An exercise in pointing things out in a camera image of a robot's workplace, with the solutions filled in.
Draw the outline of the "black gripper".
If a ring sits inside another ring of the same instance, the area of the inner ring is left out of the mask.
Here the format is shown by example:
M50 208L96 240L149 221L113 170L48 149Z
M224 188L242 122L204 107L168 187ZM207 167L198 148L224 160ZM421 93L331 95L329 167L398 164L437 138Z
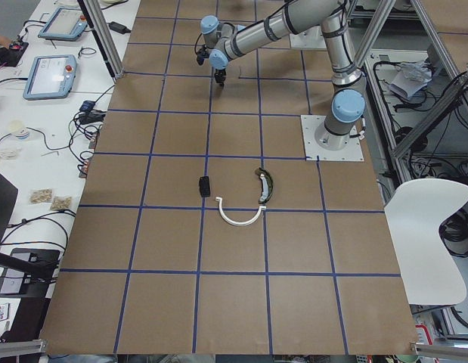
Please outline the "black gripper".
M226 77L227 77L226 69L216 70L214 72L214 78L221 87L225 85Z

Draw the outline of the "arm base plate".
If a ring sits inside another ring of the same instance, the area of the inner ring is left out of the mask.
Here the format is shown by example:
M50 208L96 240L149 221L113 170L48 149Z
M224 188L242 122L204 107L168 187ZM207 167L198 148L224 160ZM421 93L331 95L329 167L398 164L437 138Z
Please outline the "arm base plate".
M289 38L292 49L316 51L327 49L320 26L313 26L299 34L289 34Z
M325 115L301 115L302 139L307 161L364 162L358 130L353 126L343 136L331 135Z

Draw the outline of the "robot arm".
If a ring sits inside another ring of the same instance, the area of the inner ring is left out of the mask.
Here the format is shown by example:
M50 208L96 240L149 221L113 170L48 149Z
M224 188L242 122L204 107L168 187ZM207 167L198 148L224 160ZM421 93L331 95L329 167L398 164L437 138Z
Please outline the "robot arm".
M230 61L289 34L298 35L319 26L330 59L334 88L330 112L315 132L326 150L341 150L350 139L366 103L361 90L362 72L355 63L348 34L347 1L285 1L273 14L249 26L221 22L213 15L200 21L204 44L195 49L197 63L208 60L217 84L224 85Z

